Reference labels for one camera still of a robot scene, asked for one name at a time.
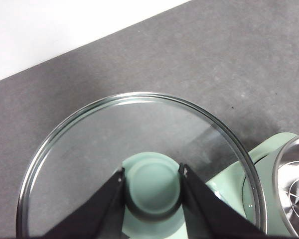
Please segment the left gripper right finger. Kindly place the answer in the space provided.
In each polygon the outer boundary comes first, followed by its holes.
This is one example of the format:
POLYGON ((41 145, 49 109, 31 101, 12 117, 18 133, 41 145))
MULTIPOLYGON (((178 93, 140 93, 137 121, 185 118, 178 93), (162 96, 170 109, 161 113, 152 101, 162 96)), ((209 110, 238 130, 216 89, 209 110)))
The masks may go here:
POLYGON ((214 192, 186 164, 180 164, 180 198, 190 239, 267 239, 214 192))

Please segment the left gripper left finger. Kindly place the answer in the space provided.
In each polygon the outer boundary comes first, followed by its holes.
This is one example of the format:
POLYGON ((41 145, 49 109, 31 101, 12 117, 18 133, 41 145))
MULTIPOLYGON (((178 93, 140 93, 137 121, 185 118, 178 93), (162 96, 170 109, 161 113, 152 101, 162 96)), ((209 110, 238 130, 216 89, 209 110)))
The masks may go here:
POLYGON ((42 239, 120 239, 125 214, 125 170, 117 170, 92 197, 42 239))

